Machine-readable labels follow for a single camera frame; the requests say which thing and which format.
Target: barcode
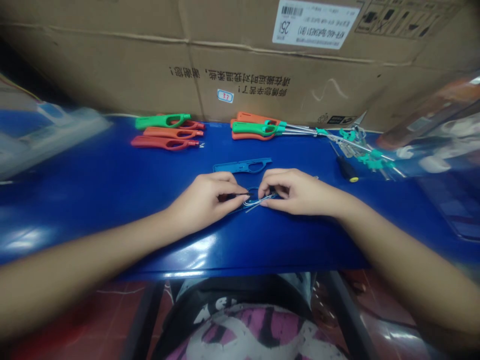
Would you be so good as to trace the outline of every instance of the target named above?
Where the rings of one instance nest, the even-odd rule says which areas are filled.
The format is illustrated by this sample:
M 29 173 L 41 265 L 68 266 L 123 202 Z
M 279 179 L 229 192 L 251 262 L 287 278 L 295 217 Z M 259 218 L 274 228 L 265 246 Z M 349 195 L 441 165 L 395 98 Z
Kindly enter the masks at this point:
M 303 12 L 304 12 L 304 9 L 301 7 L 283 6 L 281 8 L 281 13 L 283 15 L 302 16 Z

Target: finger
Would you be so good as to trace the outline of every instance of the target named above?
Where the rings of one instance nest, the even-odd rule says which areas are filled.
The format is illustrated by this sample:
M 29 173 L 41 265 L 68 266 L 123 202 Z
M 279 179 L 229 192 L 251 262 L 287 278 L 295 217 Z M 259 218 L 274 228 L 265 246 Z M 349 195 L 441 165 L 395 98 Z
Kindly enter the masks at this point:
M 284 199 L 267 199 L 267 200 L 262 201 L 260 204 L 263 207 L 283 211 L 283 212 L 286 212 L 286 213 L 290 213 L 291 207 L 292 207 L 291 206 L 292 202 L 291 202 L 291 200 L 288 200 L 288 199 L 287 200 L 284 200 Z
M 238 209 L 242 204 L 250 198 L 248 195 L 237 196 L 231 200 L 221 202 L 216 206 L 216 211 L 220 219 L 232 211 Z
M 275 191 L 278 195 L 280 195 L 283 199 L 289 198 L 289 193 L 287 192 L 287 188 L 281 185 L 275 185 Z
M 267 177 L 267 176 L 270 176 L 270 175 L 275 175 L 275 174 L 281 174 L 281 173 L 286 173 L 288 171 L 290 171 L 292 169 L 280 169 L 280 168 L 275 168 L 275 169 L 268 169 L 267 171 L 265 171 L 265 173 L 263 174 L 263 177 Z
M 265 176 L 258 186 L 258 198 L 263 198 L 270 186 L 281 185 L 289 188 L 291 185 L 291 180 L 292 173 L 290 171 Z
M 237 183 L 234 175 L 228 171 L 212 172 L 211 174 L 208 174 L 208 177 L 212 180 L 228 181 L 234 184 Z
M 223 194 L 244 194 L 248 193 L 247 189 L 241 187 L 237 183 L 232 183 L 229 181 L 215 181 L 213 183 L 213 189 L 215 192 L 215 196 L 223 195 Z

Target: blue table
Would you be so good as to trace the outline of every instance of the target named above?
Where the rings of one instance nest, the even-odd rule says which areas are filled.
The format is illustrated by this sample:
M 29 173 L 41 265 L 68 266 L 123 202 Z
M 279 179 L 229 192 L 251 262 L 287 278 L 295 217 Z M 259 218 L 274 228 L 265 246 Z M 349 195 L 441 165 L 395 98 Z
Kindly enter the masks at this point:
M 214 164 L 267 157 L 273 159 L 269 168 L 298 168 L 354 194 L 452 261 L 480 260 L 480 243 L 458 239 L 414 180 L 385 182 L 378 175 L 347 183 L 326 139 L 233 141 L 228 124 L 210 123 L 203 148 L 172 152 L 131 147 L 138 134 L 132 119 L 117 118 L 109 130 L 36 166 L 37 179 L 2 186 L 0 264 L 165 209 L 195 176 L 211 173 Z M 262 174 L 235 177 L 240 185 L 252 187 Z M 151 254 L 121 277 L 152 280 L 368 266 L 333 219 L 259 206 Z

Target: floor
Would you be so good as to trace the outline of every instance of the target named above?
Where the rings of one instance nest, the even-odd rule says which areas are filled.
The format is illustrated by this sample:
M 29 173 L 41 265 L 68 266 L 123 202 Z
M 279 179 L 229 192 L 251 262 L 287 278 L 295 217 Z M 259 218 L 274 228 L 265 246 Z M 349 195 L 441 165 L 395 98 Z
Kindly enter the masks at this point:
M 386 290 L 373 270 L 342 272 L 352 289 L 375 349 L 381 359 L 430 359 L 415 322 Z M 75 309 L 14 347 L 14 360 L 118 360 L 140 305 L 147 282 L 107 283 Z M 172 308 L 167 281 L 163 289 L 147 359 L 162 334 L 162 324 Z M 326 341 L 348 348 L 330 304 L 329 294 L 316 283 L 311 301 L 313 314 Z

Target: screwdriver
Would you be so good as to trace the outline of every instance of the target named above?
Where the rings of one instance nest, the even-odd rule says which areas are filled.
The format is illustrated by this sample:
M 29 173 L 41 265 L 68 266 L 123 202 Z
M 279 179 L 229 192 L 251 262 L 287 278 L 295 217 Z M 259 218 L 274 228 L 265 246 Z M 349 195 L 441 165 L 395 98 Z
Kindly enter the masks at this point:
M 359 177 L 357 176 L 357 172 L 355 171 L 354 167 L 345 159 L 344 156 L 340 156 L 332 143 L 330 143 L 330 145 L 336 154 L 336 162 L 340 167 L 340 172 L 343 178 L 351 183 L 356 183 L 359 180 Z

